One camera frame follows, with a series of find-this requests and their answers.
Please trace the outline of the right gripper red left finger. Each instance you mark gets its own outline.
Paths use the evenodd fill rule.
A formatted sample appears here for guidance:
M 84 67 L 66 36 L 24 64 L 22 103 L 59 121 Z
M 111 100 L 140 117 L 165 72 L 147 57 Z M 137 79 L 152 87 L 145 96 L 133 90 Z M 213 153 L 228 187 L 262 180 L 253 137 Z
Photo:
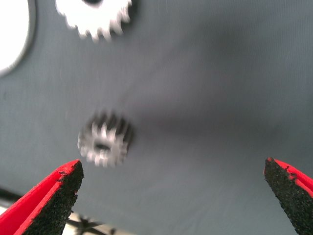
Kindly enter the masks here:
M 83 177 L 80 160 L 55 169 L 0 216 L 0 233 L 61 235 Z

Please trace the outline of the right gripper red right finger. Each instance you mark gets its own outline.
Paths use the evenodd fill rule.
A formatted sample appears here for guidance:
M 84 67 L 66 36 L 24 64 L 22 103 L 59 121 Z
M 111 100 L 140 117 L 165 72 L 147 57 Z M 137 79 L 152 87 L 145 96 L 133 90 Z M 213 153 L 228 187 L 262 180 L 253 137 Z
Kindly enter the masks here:
M 313 179 L 291 164 L 265 160 L 264 177 L 299 235 L 313 233 Z

